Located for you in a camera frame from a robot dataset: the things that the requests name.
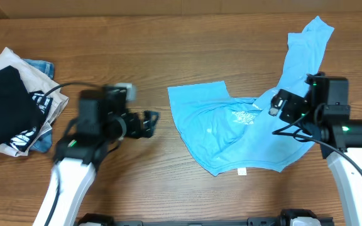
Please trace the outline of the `light blue t-shirt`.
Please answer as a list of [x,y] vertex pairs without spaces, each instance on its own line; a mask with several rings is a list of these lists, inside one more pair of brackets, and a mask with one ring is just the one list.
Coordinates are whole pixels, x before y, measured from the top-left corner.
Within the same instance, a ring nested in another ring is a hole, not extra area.
[[303,97],[305,80],[319,71],[334,31],[315,17],[300,33],[288,34],[288,52],[276,87],[260,97],[231,97],[223,81],[168,88],[172,117],[191,156],[217,176],[238,168],[281,172],[312,146],[272,132],[286,126],[268,111],[284,89]]

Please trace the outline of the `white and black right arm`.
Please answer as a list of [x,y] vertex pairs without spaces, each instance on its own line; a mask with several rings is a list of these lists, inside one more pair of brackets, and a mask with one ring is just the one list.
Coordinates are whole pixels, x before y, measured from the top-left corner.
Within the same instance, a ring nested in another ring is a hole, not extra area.
[[362,120],[351,119],[349,82],[323,72],[308,75],[304,97],[281,89],[269,114],[287,123],[272,133],[320,145],[332,172],[347,225],[362,225]]

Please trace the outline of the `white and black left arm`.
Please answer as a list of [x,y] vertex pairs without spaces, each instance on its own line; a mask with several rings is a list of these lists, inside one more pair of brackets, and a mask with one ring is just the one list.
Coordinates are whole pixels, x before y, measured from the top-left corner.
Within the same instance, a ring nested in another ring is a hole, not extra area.
[[79,113],[56,143],[50,184],[34,225],[73,225],[101,163],[128,137],[152,137],[160,118],[146,110],[144,118],[126,107],[128,91],[121,87],[83,90]]

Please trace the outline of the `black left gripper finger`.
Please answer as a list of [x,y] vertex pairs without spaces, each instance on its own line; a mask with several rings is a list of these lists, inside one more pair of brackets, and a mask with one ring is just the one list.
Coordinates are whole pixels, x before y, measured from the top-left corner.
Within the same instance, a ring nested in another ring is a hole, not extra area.
[[145,110],[143,114],[143,124],[145,126],[155,126],[160,118],[160,113],[155,111]]
[[155,127],[151,124],[143,124],[141,127],[141,137],[150,138],[153,136]]

